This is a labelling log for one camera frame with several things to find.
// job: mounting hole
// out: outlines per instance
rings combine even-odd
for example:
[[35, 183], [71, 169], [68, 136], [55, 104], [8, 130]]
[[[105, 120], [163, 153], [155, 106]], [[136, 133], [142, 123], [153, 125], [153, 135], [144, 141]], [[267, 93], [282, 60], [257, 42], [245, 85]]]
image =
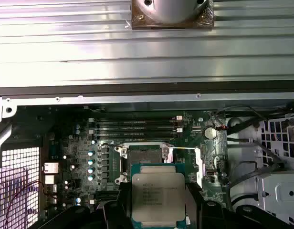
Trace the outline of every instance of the mounting hole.
[[12, 111], [12, 108], [11, 108], [11, 107], [7, 107], [7, 108], [6, 108], [6, 112], [7, 112], [7, 113], [11, 113], [11, 111]]
[[152, 4], [152, 0], [145, 0], [144, 3], [145, 5], [150, 6]]

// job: black cable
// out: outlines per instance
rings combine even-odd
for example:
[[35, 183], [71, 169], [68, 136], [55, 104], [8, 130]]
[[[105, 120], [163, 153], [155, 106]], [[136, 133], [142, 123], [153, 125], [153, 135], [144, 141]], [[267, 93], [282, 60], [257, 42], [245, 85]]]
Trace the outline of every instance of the black cable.
[[248, 144], [253, 144], [253, 145], [259, 146], [260, 148], [262, 148], [263, 151], [265, 151], [266, 154], [268, 154], [270, 157], [272, 157], [272, 160], [274, 163], [282, 163], [283, 162], [276, 154], [274, 154], [270, 149], [266, 148], [258, 141], [253, 140], [252, 142], [250, 142], [250, 140], [246, 139], [246, 138], [237, 139], [237, 138], [231, 138], [231, 137], [228, 137], [227, 140], [230, 142], [248, 143]]
[[235, 185], [251, 178], [251, 177], [259, 176], [264, 173], [270, 173], [270, 172], [273, 172], [275, 170], [280, 169], [281, 168], [280, 164], [283, 163], [283, 161], [276, 154], [271, 152], [271, 150], [267, 149], [265, 146], [260, 144], [258, 141], [255, 141], [255, 140], [250, 141], [249, 139], [246, 139], [246, 138], [237, 139], [237, 138], [231, 138], [231, 137], [228, 137], [227, 140], [232, 141], [232, 142], [248, 143], [248, 144], [253, 144], [253, 145], [259, 146], [260, 148], [263, 149], [263, 151], [266, 152], [266, 154], [268, 154], [270, 157], [272, 157], [272, 160], [274, 163], [271, 166], [262, 167], [262, 168], [259, 168], [255, 171], [253, 171], [253, 172], [245, 174], [245, 175], [241, 176], [240, 178], [236, 179], [235, 181], [231, 182], [230, 185], [228, 185], [226, 187], [227, 207], [230, 211], [233, 211], [232, 202], [231, 202], [231, 188], [234, 187]]
[[246, 120], [240, 124], [236, 124], [235, 126], [229, 128], [227, 130], [227, 135], [238, 133], [239, 131], [251, 126], [252, 124], [258, 123], [263, 120], [283, 118], [285, 117], [286, 114], [294, 113], [294, 102], [288, 103], [285, 107], [279, 107], [275, 110], [269, 111], [268, 113], [267, 112], [258, 112], [258, 113], [259, 114], [256, 117], [253, 117], [249, 120]]
[[214, 116], [217, 116], [220, 112], [222, 111], [226, 111], [228, 109], [232, 109], [232, 108], [240, 108], [240, 107], [246, 107], [246, 108], [249, 108], [251, 111], [253, 111], [258, 117], [260, 117], [261, 119], [263, 120], [268, 120], [264, 115], [262, 115], [261, 113], [257, 112], [255, 109], [253, 109], [252, 107], [250, 106], [247, 106], [247, 105], [235, 105], [235, 106], [226, 106], [220, 110], [218, 110]]
[[233, 206], [232, 206], [232, 200], [231, 200], [231, 188], [240, 184], [241, 182], [250, 179], [251, 177], [255, 177], [255, 176], [260, 176], [262, 174], [265, 173], [271, 173], [273, 171], [276, 171], [280, 169], [280, 165], [279, 164], [274, 164], [272, 166], [269, 167], [262, 167], [259, 168], [253, 172], [247, 173], [243, 176], [241, 176], [240, 178], [236, 179], [235, 181], [231, 182], [228, 186], [223, 187], [223, 189], [225, 189], [227, 196], [226, 196], [226, 200], [227, 200], [227, 209], [229, 209], [230, 211], [233, 211]]
[[247, 195], [237, 197], [235, 200], [232, 201], [232, 205], [235, 205], [237, 202], [239, 202], [243, 199], [254, 199], [254, 200], [258, 201], [258, 195], [257, 194], [247, 194]]

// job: capacitor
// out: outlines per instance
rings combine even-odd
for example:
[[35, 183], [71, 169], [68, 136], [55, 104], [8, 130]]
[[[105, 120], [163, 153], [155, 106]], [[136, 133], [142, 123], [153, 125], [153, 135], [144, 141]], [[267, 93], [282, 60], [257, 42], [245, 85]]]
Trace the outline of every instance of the capacitor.
[[95, 163], [95, 160], [93, 159], [93, 160], [88, 160], [88, 165], [92, 165], [92, 164], [94, 164]]
[[88, 169], [88, 173], [94, 173], [94, 171], [95, 171], [95, 168], [94, 167], [90, 167], [89, 169]]
[[95, 151], [94, 150], [91, 150], [91, 151], [88, 152], [88, 155], [89, 156], [93, 156], [94, 154], [95, 154]]
[[207, 139], [212, 140], [217, 136], [217, 130], [210, 126], [204, 130], [203, 134]]
[[78, 165], [71, 165], [71, 170], [78, 168]]
[[94, 180], [94, 178], [95, 178], [95, 175], [89, 175], [89, 176], [88, 176], [88, 180], [89, 180], [89, 181]]

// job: wire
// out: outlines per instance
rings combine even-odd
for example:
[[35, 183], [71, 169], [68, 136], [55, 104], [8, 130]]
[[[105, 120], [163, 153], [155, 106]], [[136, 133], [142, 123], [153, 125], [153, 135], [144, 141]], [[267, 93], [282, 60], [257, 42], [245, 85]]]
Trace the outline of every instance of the wire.
[[254, 200], [258, 201], [258, 195], [255, 193], [255, 194], [247, 194], [247, 195], [237, 197], [235, 200], [232, 201], [232, 205], [235, 205], [237, 202], [239, 202], [243, 199], [254, 199]]
[[250, 140], [246, 139], [246, 138], [237, 139], [237, 138], [231, 138], [231, 137], [228, 137], [227, 140], [230, 142], [248, 143], [248, 144], [253, 144], [253, 145], [259, 146], [260, 148], [262, 148], [263, 151], [265, 151], [266, 154], [268, 154], [270, 157], [272, 157], [273, 162], [275, 162], [275, 163], [282, 163], [283, 162], [276, 154], [274, 154], [271, 150], [269, 150], [268, 148], [263, 146], [258, 141], [252, 140], [250, 142]]
[[262, 168], [259, 168], [255, 171], [253, 171], [253, 172], [247, 173], [247, 174], [241, 176], [240, 178], [236, 179], [235, 181], [231, 182], [228, 186], [225, 187], [226, 193], [227, 193], [227, 196], [226, 196], [227, 208], [230, 211], [233, 211], [233, 206], [232, 206], [232, 202], [231, 202], [231, 188], [232, 187], [240, 184], [241, 182], [243, 182], [247, 179], [250, 179], [251, 177], [260, 176], [265, 173], [271, 173], [271, 172], [276, 171], [278, 169], [280, 169], [279, 164], [274, 164], [269, 167], [262, 167]]
[[280, 169], [281, 168], [280, 164], [283, 163], [283, 161], [276, 154], [271, 152], [271, 150], [267, 149], [265, 146], [260, 144], [258, 141], [255, 141], [255, 140], [250, 141], [250, 139], [246, 139], [246, 138], [237, 139], [237, 138], [231, 138], [231, 137], [228, 137], [227, 140], [232, 141], [232, 142], [248, 143], [248, 144], [253, 144], [253, 145], [259, 146], [260, 148], [263, 149], [263, 151], [265, 151], [266, 154], [268, 154], [270, 157], [272, 157], [272, 160], [273, 160], [273, 163], [274, 163], [271, 166], [262, 167], [262, 168], [254, 170], [253, 172], [245, 174], [245, 175], [241, 176], [240, 178], [236, 179], [235, 181], [231, 182], [226, 187], [227, 207], [228, 207], [229, 210], [233, 211], [232, 202], [231, 202], [231, 188], [234, 187], [235, 185], [237, 185], [237, 184], [251, 178], [251, 177], [260, 176], [261, 174], [270, 173], [270, 172], [273, 172], [275, 170]]
[[230, 177], [233, 177], [233, 174], [235, 173], [235, 169], [236, 169], [238, 166], [242, 165], [242, 164], [255, 164], [254, 171], [256, 171], [256, 170], [258, 169], [258, 167], [257, 167], [257, 162], [256, 162], [256, 161], [240, 161], [240, 162], [239, 162], [239, 163], [233, 168]]
[[250, 106], [247, 106], [247, 105], [235, 105], [235, 106], [226, 106], [220, 110], [218, 110], [216, 113], [215, 113], [215, 116], [218, 115], [220, 112], [222, 111], [226, 111], [228, 109], [232, 109], [232, 108], [240, 108], [240, 107], [246, 107], [246, 108], [249, 108], [251, 111], [253, 111], [258, 117], [260, 117], [262, 120], [268, 120], [268, 118], [266, 118], [264, 115], [262, 115], [261, 113], [257, 112], [255, 109], [253, 109], [252, 107]]
[[50, 197], [52, 197], [52, 198], [54, 198], [54, 199], [57, 199], [56, 197], [54, 197], [54, 196], [52, 196], [52, 195], [50, 195], [50, 194], [47, 194], [47, 193], [45, 193], [44, 192], [44, 184], [41, 182], [41, 181], [38, 181], [38, 180], [35, 180], [35, 181], [32, 181], [32, 182], [30, 182], [30, 183], [28, 183], [27, 185], [25, 185], [24, 187], [22, 187], [17, 193], [15, 193], [14, 195], [13, 195], [13, 197], [12, 197], [12, 199], [11, 199], [11, 201], [9, 202], [9, 205], [8, 205], [8, 208], [7, 208], [7, 212], [6, 212], [6, 221], [5, 221], [5, 229], [7, 229], [7, 226], [8, 226], [8, 215], [9, 215], [9, 211], [10, 211], [10, 208], [11, 208], [11, 206], [12, 206], [12, 202], [14, 201], [14, 199], [24, 190], [24, 189], [26, 189], [26, 188], [28, 188], [29, 186], [31, 186], [31, 185], [33, 185], [33, 184], [35, 184], [35, 183], [38, 183], [38, 184], [41, 184], [42, 185], [42, 192], [43, 192], [43, 194], [44, 195], [46, 195], [46, 196], [50, 196]]

